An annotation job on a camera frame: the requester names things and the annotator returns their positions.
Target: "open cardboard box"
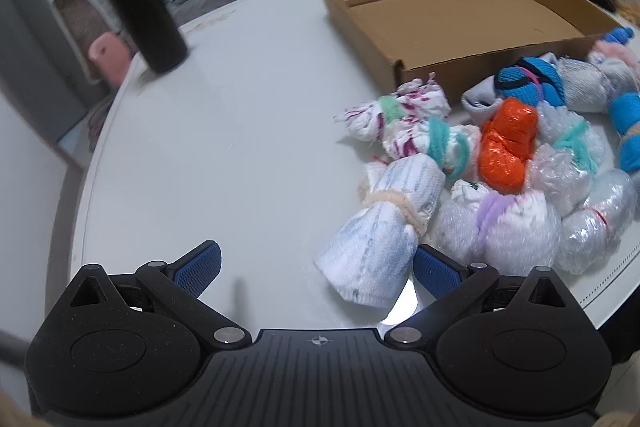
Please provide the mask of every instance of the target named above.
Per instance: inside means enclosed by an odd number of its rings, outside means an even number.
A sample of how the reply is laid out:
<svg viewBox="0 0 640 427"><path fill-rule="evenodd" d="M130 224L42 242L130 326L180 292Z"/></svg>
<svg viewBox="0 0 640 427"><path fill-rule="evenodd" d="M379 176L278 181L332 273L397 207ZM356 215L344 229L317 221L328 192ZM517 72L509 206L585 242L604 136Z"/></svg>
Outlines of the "open cardboard box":
<svg viewBox="0 0 640 427"><path fill-rule="evenodd" d="M384 92L432 71L449 100L520 57L583 58L618 27L587 0L324 0Z"/></svg>

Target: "elastic band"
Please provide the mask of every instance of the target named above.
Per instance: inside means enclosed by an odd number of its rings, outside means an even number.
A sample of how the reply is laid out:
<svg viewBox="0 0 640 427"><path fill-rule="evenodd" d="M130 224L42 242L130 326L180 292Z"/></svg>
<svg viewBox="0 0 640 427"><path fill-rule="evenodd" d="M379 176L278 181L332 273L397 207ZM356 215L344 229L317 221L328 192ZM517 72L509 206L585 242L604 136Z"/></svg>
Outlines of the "elastic band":
<svg viewBox="0 0 640 427"><path fill-rule="evenodd" d="M574 152L574 163L583 171L595 174L598 171L598 164L591 158L587 144L582 135L588 130L589 123L582 120L564 133L556 143L554 149L569 149Z"/></svg>
<svg viewBox="0 0 640 427"><path fill-rule="evenodd" d="M449 144L449 131L449 125L445 121L437 116L429 118L429 150L427 155L435 160L440 170L444 168L447 145Z"/></svg>
<svg viewBox="0 0 640 427"><path fill-rule="evenodd" d="M585 210L593 210L593 212L598 214L598 217L602 220L602 222L604 223L604 226L607 228L609 227L609 223L607 223L607 220L604 218L604 216L600 213L600 211L597 208L593 208L592 206L587 206Z"/></svg>
<svg viewBox="0 0 640 427"><path fill-rule="evenodd" d="M482 247L486 242L489 230L495 225L498 218L516 200L516 196L508 194L503 196L498 192L492 192L480 203L478 214L476 215L476 225L478 226L478 241Z"/></svg>
<svg viewBox="0 0 640 427"><path fill-rule="evenodd" d="M540 84L540 81L537 78L537 76L531 73L531 71L527 70L526 68L523 68L522 66L516 66L516 68L518 68L520 71L522 71L522 73L527 75L531 79L531 82L533 82L536 85L536 87L538 88L538 101L542 102L543 100L545 100L545 93L542 91L542 84Z"/></svg>
<svg viewBox="0 0 640 427"><path fill-rule="evenodd" d="M393 190L392 188L377 190L365 198L362 202L362 206L364 208L369 208L374 203L394 204L398 210L400 210L400 213L404 216L406 222L414 227L415 233L418 234L418 238L422 237L427 232L427 225L425 225L424 221L418 215L414 204L402 192Z"/></svg>
<svg viewBox="0 0 640 427"><path fill-rule="evenodd" d="M382 115L385 117L385 123L391 123L394 120L400 120L406 116L406 111L402 107L396 97L386 94L378 99Z"/></svg>

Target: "rolled sock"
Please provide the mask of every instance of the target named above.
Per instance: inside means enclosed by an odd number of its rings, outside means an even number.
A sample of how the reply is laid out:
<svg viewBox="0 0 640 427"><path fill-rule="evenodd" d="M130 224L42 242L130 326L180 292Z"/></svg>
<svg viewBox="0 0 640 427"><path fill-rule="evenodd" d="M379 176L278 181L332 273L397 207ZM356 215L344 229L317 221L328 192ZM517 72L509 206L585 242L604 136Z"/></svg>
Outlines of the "rolled sock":
<svg viewBox="0 0 640 427"><path fill-rule="evenodd" d="M566 107L538 104L538 138L556 149L574 152L578 168L597 171L605 156L604 138L582 116Z"/></svg>
<svg viewBox="0 0 640 427"><path fill-rule="evenodd" d="M449 178L474 176L478 165L480 130L475 125L449 125L431 117L417 123L404 118L389 124L382 145L393 159L421 152L436 160Z"/></svg>
<svg viewBox="0 0 640 427"><path fill-rule="evenodd" d="M392 94L373 102L345 109L336 121L343 121L347 133L358 140L381 140L385 125L401 118L426 120L430 116L445 118L451 111L442 88L430 76L422 85L420 78L402 84Z"/></svg>
<svg viewBox="0 0 640 427"><path fill-rule="evenodd" d="M494 77L489 76L478 85L466 90L460 100L471 121L478 127L491 120L502 105L502 98L494 89Z"/></svg>
<svg viewBox="0 0 640 427"><path fill-rule="evenodd" d="M314 261L343 299L391 308L418 245L420 234L409 224L415 221L411 216L417 214L423 225L428 223L444 180L436 162L420 153L382 172L370 188L368 208L351 217Z"/></svg>
<svg viewBox="0 0 640 427"><path fill-rule="evenodd" d="M559 58L557 67L564 82L567 108L580 112L607 112L607 81L596 66L572 58Z"/></svg>
<svg viewBox="0 0 640 427"><path fill-rule="evenodd" d="M556 150L543 143L527 164L525 190L540 190L561 217L589 194L593 175L579 169L572 150Z"/></svg>
<svg viewBox="0 0 640 427"><path fill-rule="evenodd" d="M443 254L462 266L484 261L484 245L478 240L477 216L482 201L490 194L497 192L482 184L458 180L451 188L451 199L438 211L434 243Z"/></svg>
<svg viewBox="0 0 640 427"><path fill-rule="evenodd" d="M489 231L485 260L502 275L526 276L536 266L552 266L560 231L560 217L545 195L526 192L515 197Z"/></svg>
<svg viewBox="0 0 640 427"><path fill-rule="evenodd" d="M597 176L589 196L562 222L557 266L580 275L610 255L633 220L638 203L634 182L620 169Z"/></svg>

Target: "green hair tie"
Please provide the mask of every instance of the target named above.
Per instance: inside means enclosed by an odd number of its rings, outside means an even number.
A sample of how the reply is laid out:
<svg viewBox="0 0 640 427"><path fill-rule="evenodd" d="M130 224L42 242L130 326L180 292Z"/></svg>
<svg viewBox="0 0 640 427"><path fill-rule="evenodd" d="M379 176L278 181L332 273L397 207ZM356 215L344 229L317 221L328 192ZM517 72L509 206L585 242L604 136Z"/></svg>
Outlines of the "green hair tie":
<svg viewBox="0 0 640 427"><path fill-rule="evenodd" d="M573 151L576 166L583 171L595 174L598 171L598 165L589 154L589 149L583 138L588 128L589 123L586 120L582 120L558 139L554 144L554 149L569 149Z"/></svg>
<svg viewBox="0 0 640 427"><path fill-rule="evenodd" d="M380 104L380 109L382 109L382 115L385 117L385 123L391 123L394 120L400 120L406 117L406 111L404 107L398 103L396 97L387 94L381 96L378 99L378 103Z"/></svg>

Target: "white cloth bundle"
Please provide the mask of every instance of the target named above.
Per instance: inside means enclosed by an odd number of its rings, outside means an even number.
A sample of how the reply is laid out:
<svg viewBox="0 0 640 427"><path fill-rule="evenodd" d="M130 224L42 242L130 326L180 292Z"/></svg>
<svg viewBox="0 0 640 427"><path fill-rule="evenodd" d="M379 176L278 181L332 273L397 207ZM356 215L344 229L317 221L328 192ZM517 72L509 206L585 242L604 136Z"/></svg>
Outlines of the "white cloth bundle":
<svg viewBox="0 0 640 427"><path fill-rule="evenodd" d="M597 172L605 156L604 138L589 122L566 107L538 104L538 138L556 149L571 149L578 168Z"/></svg>
<svg viewBox="0 0 640 427"><path fill-rule="evenodd" d="M528 275L535 266L555 262L560 226L540 191L501 196L459 180L438 213L433 239L460 264L483 261L503 275Z"/></svg>
<svg viewBox="0 0 640 427"><path fill-rule="evenodd" d="M416 154L367 168L365 208L334 235L315 264L346 301L391 308L433 215L445 176Z"/></svg>
<svg viewBox="0 0 640 427"><path fill-rule="evenodd" d="M436 160L447 177L460 178L466 173L474 178L480 137L475 125L450 127L435 117L425 122L402 118L386 126L382 147L393 159L421 152Z"/></svg>
<svg viewBox="0 0 640 427"><path fill-rule="evenodd" d="M574 163L574 152L556 150L543 143L529 163L525 190L540 190L561 217L571 212L589 194L593 175Z"/></svg>
<svg viewBox="0 0 640 427"><path fill-rule="evenodd" d="M606 258L611 245L631 224L638 194L631 178L620 169L597 176L579 209L562 220L558 267L580 275Z"/></svg>
<svg viewBox="0 0 640 427"><path fill-rule="evenodd" d="M402 84L392 94L373 102L346 109L336 121L343 121L347 133L358 140L382 140L385 125L400 118L426 120L430 116L445 118L451 112L442 88L430 75L426 84L420 78Z"/></svg>

